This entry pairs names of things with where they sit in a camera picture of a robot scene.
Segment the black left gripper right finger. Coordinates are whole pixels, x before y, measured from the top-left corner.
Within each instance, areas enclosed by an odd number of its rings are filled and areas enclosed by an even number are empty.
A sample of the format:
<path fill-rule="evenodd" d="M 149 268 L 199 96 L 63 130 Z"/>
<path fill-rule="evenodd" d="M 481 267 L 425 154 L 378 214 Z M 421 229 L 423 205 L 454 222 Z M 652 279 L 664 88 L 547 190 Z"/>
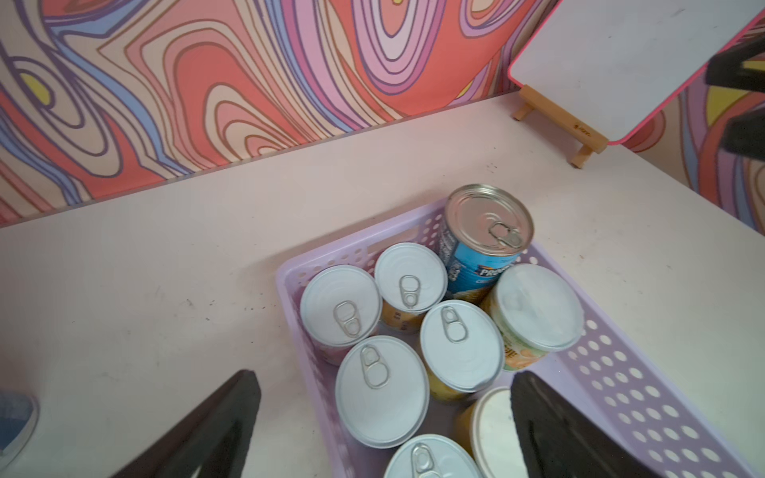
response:
<path fill-rule="evenodd" d="M 655 477 L 533 372 L 514 376 L 511 408 L 530 477 Z"/>

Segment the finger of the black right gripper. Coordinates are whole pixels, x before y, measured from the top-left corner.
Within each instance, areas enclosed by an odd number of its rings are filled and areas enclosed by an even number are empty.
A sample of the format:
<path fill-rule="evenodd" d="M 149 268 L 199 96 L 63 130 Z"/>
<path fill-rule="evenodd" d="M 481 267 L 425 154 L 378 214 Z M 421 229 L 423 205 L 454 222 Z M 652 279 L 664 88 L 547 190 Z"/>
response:
<path fill-rule="evenodd" d="M 765 111 L 758 109 L 731 119 L 723 132 L 721 147 L 728 153 L 765 161 Z"/>
<path fill-rule="evenodd" d="M 731 47 L 713 56 L 706 68 L 704 80 L 709 86 L 764 92 L 764 72 L 744 66 L 744 63 L 764 52 L 764 38 L 758 37 Z"/>

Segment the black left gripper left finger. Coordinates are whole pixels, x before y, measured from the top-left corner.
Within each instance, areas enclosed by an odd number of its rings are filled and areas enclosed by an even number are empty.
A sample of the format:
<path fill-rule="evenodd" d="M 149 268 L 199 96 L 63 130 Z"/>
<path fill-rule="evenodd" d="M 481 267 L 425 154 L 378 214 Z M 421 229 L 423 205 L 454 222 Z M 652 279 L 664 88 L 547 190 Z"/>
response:
<path fill-rule="evenodd" d="M 255 372 L 235 372 L 115 476 L 240 477 L 261 396 Z"/>

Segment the white lid can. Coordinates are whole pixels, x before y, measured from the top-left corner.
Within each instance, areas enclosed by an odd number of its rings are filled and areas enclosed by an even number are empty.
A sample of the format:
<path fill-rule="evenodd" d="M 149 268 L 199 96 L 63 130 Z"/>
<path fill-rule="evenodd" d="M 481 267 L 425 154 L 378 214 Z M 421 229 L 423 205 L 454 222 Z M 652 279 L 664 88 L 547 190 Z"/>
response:
<path fill-rule="evenodd" d="M 388 247 L 375 268 L 381 293 L 382 322 L 404 334 L 417 333 L 426 313 L 446 294 L 447 274 L 440 258 L 422 245 L 403 242 Z"/>
<path fill-rule="evenodd" d="M 474 304 L 448 300 L 433 307 L 420 327 L 420 355 L 430 393 L 459 402 L 491 386 L 502 371 L 502 336 L 492 318 Z"/>
<path fill-rule="evenodd" d="M 484 477 L 529 476 L 511 407 L 509 386 L 494 388 L 455 418 L 452 438 Z"/>
<path fill-rule="evenodd" d="M 504 368 L 517 372 L 581 339 L 585 313 L 572 287 L 534 264 L 506 270 L 480 308 L 496 324 L 504 344 Z"/>
<path fill-rule="evenodd" d="M 384 478 L 479 478 L 474 459 L 455 441 L 439 434 L 410 438 L 390 459 Z"/>
<path fill-rule="evenodd" d="M 335 398 L 343 426 L 358 442 L 390 449 L 412 438 L 424 423 L 430 383 L 410 345 L 392 336 L 375 336 L 344 357 Z"/>
<path fill-rule="evenodd" d="M 317 354 L 331 366 L 379 332 L 383 298 L 373 276 L 350 265 L 316 275 L 300 302 L 302 325 Z"/>

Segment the purple plastic basket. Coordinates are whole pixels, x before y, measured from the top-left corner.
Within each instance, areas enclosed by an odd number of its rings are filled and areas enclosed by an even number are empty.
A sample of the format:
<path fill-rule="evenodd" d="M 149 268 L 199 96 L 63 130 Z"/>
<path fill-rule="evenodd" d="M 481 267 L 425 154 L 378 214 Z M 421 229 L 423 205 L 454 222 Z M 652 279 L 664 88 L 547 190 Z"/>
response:
<path fill-rule="evenodd" d="M 382 477 L 394 450 L 370 448 L 341 424 L 336 366 L 316 351 L 300 317 L 300 301 L 321 271 L 351 265 L 373 272 L 390 245 L 407 240 L 435 248 L 445 202 L 412 209 L 284 262 L 276 286 L 297 349 L 310 400 L 337 477 Z M 755 477 L 755 471 L 709 426 L 607 314 L 581 289 L 581 340 L 549 354 L 530 372 L 555 388 L 633 457 L 663 477 Z"/>

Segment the white lid can front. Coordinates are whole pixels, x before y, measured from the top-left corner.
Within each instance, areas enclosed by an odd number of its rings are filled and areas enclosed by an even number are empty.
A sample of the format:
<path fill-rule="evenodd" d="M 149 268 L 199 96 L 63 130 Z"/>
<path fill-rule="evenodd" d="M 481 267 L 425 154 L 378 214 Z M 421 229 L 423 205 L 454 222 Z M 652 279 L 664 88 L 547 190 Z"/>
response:
<path fill-rule="evenodd" d="M 331 366 L 379 332 L 383 298 L 373 276 L 350 265 L 316 275 L 300 302 L 302 325 L 317 354 Z"/>

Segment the white lid can back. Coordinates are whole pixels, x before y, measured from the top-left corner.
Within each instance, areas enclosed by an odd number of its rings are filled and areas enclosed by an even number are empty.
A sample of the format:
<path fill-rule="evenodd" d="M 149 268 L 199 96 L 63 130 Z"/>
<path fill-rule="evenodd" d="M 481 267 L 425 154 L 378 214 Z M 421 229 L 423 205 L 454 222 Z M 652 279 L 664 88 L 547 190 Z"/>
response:
<path fill-rule="evenodd" d="M 375 268 L 381 293 L 382 322 L 404 334 L 417 333 L 426 313 L 446 294 L 447 274 L 440 258 L 422 245 L 403 242 L 388 247 Z"/>

